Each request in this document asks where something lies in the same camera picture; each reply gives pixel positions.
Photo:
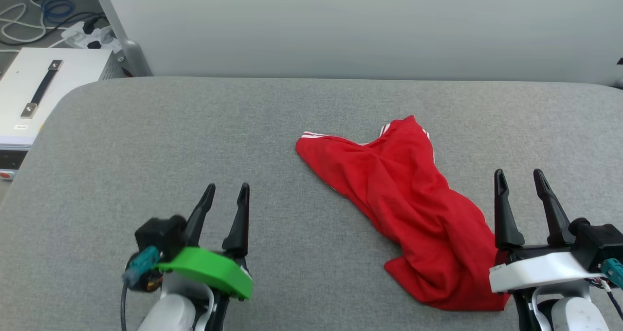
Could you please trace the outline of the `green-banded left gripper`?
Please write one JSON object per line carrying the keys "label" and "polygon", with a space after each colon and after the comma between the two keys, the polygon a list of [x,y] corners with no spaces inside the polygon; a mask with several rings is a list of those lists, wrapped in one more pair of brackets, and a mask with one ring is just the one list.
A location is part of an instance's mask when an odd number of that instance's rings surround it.
{"label": "green-banded left gripper", "polygon": [[194,207],[184,230],[187,247],[169,262],[158,262],[160,271],[172,271],[191,282],[207,285],[240,300],[252,297],[253,280],[246,268],[249,240],[249,202],[251,188],[242,183],[237,198],[237,211],[230,232],[222,242],[223,254],[200,248],[205,216],[211,209],[216,185],[209,183]]}

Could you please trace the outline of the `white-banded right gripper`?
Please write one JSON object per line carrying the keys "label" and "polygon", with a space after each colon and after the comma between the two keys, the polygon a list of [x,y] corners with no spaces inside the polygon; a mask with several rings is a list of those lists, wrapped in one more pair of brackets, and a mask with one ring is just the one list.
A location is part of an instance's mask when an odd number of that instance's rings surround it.
{"label": "white-banded right gripper", "polygon": [[[574,244],[575,236],[569,230],[569,218],[543,171],[535,169],[532,176],[547,219],[547,243],[552,247]],[[494,191],[495,246],[499,250],[521,247],[525,244],[525,238],[516,226],[508,200],[510,190],[502,169],[497,169],[494,173]],[[496,265],[489,273],[492,293],[512,293],[536,288],[543,293],[565,294],[581,289],[581,285],[595,278],[605,278],[605,275],[599,271],[590,273],[569,252],[549,253]]]}

